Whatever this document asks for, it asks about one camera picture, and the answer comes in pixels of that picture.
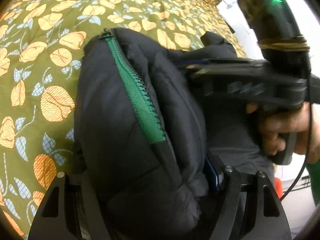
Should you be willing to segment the right hand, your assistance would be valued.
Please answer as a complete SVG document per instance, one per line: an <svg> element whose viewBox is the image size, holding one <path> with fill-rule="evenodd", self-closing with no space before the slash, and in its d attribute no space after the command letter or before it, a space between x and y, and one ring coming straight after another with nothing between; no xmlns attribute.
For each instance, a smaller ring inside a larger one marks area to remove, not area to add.
<svg viewBox="0 0 320 240"><path fill-rule="evenodd" d="M319 105L305 102L300 109L272 114L261 119L258 130L263 139L263 149L268 155L276 155L285 149L281 133L296 133L293 151L306 155L308 164L319 161Z"/></svg>

